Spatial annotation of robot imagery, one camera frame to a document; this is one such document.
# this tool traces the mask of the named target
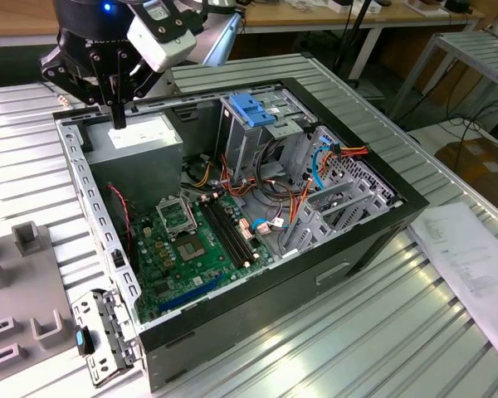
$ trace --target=green motherboard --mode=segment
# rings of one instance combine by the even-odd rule
[[[197,228],[193,231],[176,236],[168,233],[166,227],[172,228],[187,220],[181,206],[176,205],[162,210],[164,219],[155,212],[134,221],[132,228],[138,244],[138,269],[135,268],[138,272],[135,273],[142,289],[136,305],[140,322],[155,320],[165,311],[180,307],[273,262],[258,237],[250,240],[243,237],[238,226],[243,216],[230,196],[219,197],[215,206],[224,211],[220,215],[224,216],[222,221],[228,219],[231,222],[241,238],[240,242],[246,246],[239,251],[249,250],[248,253],[252,254],[251,264],[246,262],[240,266],[239,262],[236,263],[233,257],[237,257],[237,253],[233,253],[232,248],[227,250],[221,243],[222,238],[225,239],[225,228],[218,229],[218,224],[215,229],[211,227],[211,219],[203,214],[207,209],[202,209],[197,202],[187,206],[195,218]]]

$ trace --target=slotted metal table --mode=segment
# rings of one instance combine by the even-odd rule
[[[183,92],[295,77],[433,206],[465,202],[498,238],[498,211],[394,124],[302,55],[176,68]],[[81,106],[69,97],[72,105]],[[109,283],[58,142],[55,95],[0,89],[0,235],[49,227],[69,300]],[[150,396],[135,368],[95,390],[75,348],[0,382],[0,397]],[[366,270],[157,391],[154,396],[494,396],[498,354],[403,232]]]
[[[413,85],[437,48],[446,51],[447,56],[437,68],[423,93],[427,93],[435,86],[455,59],[464,62],[498,85],[498,37],[489,32],[436,33],[424,47],[417,63],[397,93],[389,113],[391,119],[398,115]],[[484,89],[482,99],[485,94],[489,94],[492,86],[489,85]]]

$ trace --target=blue drive bay latch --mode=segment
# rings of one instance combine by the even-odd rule
[[[260,127],[276,122],[275,116],[268,114],[262,107],[262,103],[250,94],[231,95],[229,101],[251,127]]]

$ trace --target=blue pcie slot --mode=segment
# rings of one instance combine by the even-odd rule
[[[214,280],[211,280],[210,282],[205,283],[203,286],[199,286],[198,288],[195,288],[194,290],[190,290],[189,292],[185,294],[181,294],[180,296],[176,298],[172,298],[171,300],[167,301],[166,303],[162,303],[158,306],[158,310],[160,313],[163,311],[168,311],[169,309],[178,307],[179,305],[185,304],[188,301],[195,299],[197,296],[200,296],[202,294],[208,293],[212,290],[214,290],[217,285],[220,283],[220,281],[223,279],[224,275],[217,276]]]

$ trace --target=paper sheet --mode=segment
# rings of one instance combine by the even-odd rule
[[[498,351],[498,240],[464,203],[426,209],[410,231]]]

